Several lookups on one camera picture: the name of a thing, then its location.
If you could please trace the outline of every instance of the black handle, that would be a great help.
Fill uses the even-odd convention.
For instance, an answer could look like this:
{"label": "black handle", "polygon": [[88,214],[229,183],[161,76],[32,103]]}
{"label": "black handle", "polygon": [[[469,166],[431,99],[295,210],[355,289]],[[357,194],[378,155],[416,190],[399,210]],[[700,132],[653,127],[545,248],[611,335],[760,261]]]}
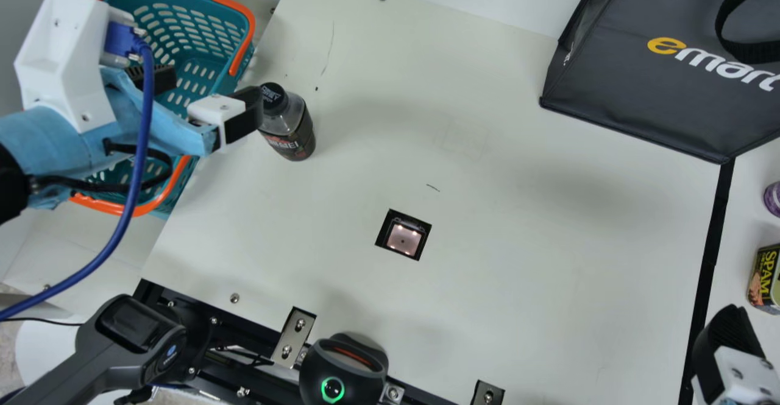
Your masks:
{"label": "black handle", "polygon": [[730,14],[746,0],[724,0],[715,19],[715,32],[724,49],[734,58],[746,64],[764,64],[780,61],[780,41],[763,41],[758,43],[739,43],[723,38],[723,26]]}

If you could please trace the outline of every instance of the robotic arm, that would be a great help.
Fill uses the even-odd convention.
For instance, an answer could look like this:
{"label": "robotic arm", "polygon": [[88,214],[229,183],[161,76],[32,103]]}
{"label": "robotic arm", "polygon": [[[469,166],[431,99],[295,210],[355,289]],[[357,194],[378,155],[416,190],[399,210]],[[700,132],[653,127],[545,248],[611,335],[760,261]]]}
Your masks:
{"label": "robotic arm", "polygon": [[[25,109],[0,118],[0,224],[27,207],[55,208],[74,184],[129,157],[116,148],[136,143],[144,75],[133,81],[125,67],[145,34],[100,0],[44,0],[14,62]],[[154,95],[173,88],[175,74],[158,78]],[[225,149],[257,129],[253,91],[192,102],[187,119],[155,103],[150,149],[197,157]]]}

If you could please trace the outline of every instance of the metal bracket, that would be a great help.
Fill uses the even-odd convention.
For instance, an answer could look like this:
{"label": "metal bracket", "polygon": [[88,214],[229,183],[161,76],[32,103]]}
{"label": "metal bracket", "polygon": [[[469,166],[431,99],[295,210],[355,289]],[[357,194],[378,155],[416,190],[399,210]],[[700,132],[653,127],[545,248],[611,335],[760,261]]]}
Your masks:
{"label": "metal bracket", "polygon": [[406,390],[402,386],[387,382],[379,403],[382,403],[382,405],[401,405],[404,391]]}
{"label": "metal bracket", "polygon": [[501,405],[501,402],[504,402],[504,389],[477,381],[471,405]]}
{"label": "metal bracket", "polygon": [[306,340],[309,338],[309,333],[311,333],[311,329],[314,327],[316,318],[314,314],[309,314],[298,308],[293,308],[290,311],[285,326],[282,328],[282,336],[279,337],[279,343],[276,345],[273,355],[271,355],[271,360],[275,364],[289,369],[295,367],[296,360],[298,360],[303,345],[306,344]]}

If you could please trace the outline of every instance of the bottle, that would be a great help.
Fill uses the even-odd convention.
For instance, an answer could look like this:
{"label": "bottle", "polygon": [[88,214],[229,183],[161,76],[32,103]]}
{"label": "bottle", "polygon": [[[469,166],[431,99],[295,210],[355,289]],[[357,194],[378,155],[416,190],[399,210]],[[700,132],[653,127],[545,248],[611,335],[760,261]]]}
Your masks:
{"label": "bottle", "polygon": [[260,86],[263,112],[258,130],[268,144],[284,158],[301,161],[317,146],[309,109],[302,97],[285,91],[277,83]]}

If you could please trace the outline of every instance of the plastic basket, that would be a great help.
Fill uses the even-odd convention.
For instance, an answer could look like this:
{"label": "plastic basket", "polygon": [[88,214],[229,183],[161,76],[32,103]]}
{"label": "plastic basket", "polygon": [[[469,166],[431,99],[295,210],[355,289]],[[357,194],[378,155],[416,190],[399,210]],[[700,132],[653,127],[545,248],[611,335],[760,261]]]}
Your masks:
{"label": "plastic basket", "polygon": [[[254,16],[232,0],[103,0],[133,14],[147,31],[156,64],[173,65],[177,88],[154,100],[186,118],[190,102],[213,93],[231,94],[249,64],[254,47]],[[174,159],[173,174],[157,188],[142,191],[133,216],[154,213],[166,218],[192,176],[198,157]],[[163,166],[147,159],[144,180],[155,177]],[[133,159],[88,178],[93,183],[127,183]],[[76,194],[72,202],[104,213],[122,214],[126,194]]]}

